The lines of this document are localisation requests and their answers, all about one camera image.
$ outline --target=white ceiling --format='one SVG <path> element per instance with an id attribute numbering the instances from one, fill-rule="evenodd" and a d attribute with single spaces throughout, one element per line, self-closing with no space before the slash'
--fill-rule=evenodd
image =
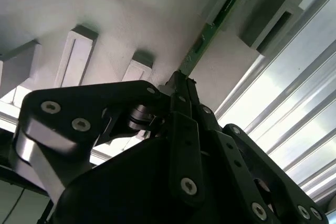
<path id="1" fill-rule="evenodd" d="M 27 85 L 51 88 L 68 31 L 83 24 L 99 33 L 83 84 L 121 81 L 138 49 L 155 55 L 149 81 L 164 84 L 200 32 L 207 2 L 0 0 L 0 52 L 37 39 L 42 49 Z M 191 75 L 198 82 L 201 101 L 216 109 L 257 56 L 232 31 L 220 33 Z"/>

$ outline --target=cable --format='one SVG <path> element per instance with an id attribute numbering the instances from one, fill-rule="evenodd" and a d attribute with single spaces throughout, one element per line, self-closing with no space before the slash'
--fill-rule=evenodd
<path id="1" fill-rule="evenodd" d="M 12 206 L 11 210 L 9 211 L 9 213 L 7 214 L 6 218 L 4 219 L 4 221 L 2 222 L 2 224 L 5 224 L 5 222 L 8 220 L 8 218 L 11 216 L 12 212 L 14 211 L 16 205 L 19 203 L 19 200 L 22 197 L 23 192 L 25 191 L 25 189 L 23 188 L 19 197 L 17 198 L 16 202 L 14 203 L 14 205 Z"/>

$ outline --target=screw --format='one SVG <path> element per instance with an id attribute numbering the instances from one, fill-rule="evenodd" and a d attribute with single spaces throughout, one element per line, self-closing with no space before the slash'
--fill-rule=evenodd
<path id="1" fill-rule="evenodd" d="M 182 96 L 179 96 L 178 97 L 182 102 L 185 102 L 185 99 L 184 99 L 184 97 L 182 97 Z"/>
<path id="2" fill-rule="evenodd" d="M 310 214 L 307 212 L 307 210 L 306 210 L 303 206 L 298 206 L 298 209 L 299 209 L 301 215 L 302 215 L 305 219 L 307 219 L 307 220 L 310 219 Z"/>
<path id="3" fill-rule="evenodd" d="M 45 101 L 41 104 L 41 109 L 49 114 L 56 114 L 60 112 L 61 106 L 57 102 Z"/>
<path id="4" fill-rule="evenodd" d="M 252 203 L 252 210 L 260 220 L 266 220 L 267 219 L 266 211 L 264 210 L 264 208 L 260 204 L 258 204 L 256 202 L 253 202 Z"/>
<path id="5" fill-rule="evenodd" d="M 76 118 L 72 121 L 71 124 L 76 131 L 85 132 L 91 128 L 89 121 L 85 120 L 84 118 Z"/>
<path id="6" fill-rule="evenodd" d="M 147 88 L 148 92 L 152 93 L 152 94 L 155 94 L 155 90 L 152 89 L 152 88 Z"/>
<path id="7" fill-rule="evenodd" d="M 185 191 L 186 194 L 195 195 L 197 193 L 196 184 L 189 178 L 181 179 L 181 188 Z"/>
<path id="8" fill-rule="evenodd" d="M 211 109 L 209 109 L 207 106 L 203 106 L 203 110 L 208 113 L 211 114 Z"/>
<path id="9" fill-rule="evenodd" d="M 237 127 L 232 127 L 232 129 L 236 134 L 240 134 L 240 130 Z"/>
<path id="10" fill-rule="evenodd" d="M 315 208 L 310 208 L 310 210 L 313 212 L 313 214 L 316 216 L 316 218 L 318 218 L 319 220 L 322 220 L 322 216 L 320 215 L 319 212 L 317 212 L 317 210 Z"/>

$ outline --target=white wall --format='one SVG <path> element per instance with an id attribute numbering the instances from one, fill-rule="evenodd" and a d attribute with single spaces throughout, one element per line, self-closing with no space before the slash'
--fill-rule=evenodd
<path id="1" fill-rule="evenodd" d="M 0 180 L 0 222 L 6 218 L 22 191 L 21 187 Z M 25 190 L 6 224 L 36 224 L 49 202 L 49 197 Z"/>
<path id="2" fill-rule="evenodd" d="M 34 61 L 33 82 L 26 87 L 51 88 L 67 32 L 84 24 L 99 38 L 83 84 L 121 81 L 137 49 L 156 56 L 150 81 L 164 84 L 202 29 L 201 13 L 208 1 L 0 0 L 0 52 L 37 39 L 42 50 Z M 256 56 L 235 34 L 220 35 L 192 75 L 202 102 L 216 109 Z"/>

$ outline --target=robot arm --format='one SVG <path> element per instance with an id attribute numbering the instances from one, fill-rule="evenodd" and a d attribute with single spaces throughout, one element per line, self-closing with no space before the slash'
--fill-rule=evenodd
<path id="1" fill-rule="evenodd" d="M 238 126 L 221 128 L 195 82 L 145 81 L 34 91 L 10 161 L 57 205 L 55 223 L 328 223 Z M 95 145 L 150 137 L 91 168 Z"/>

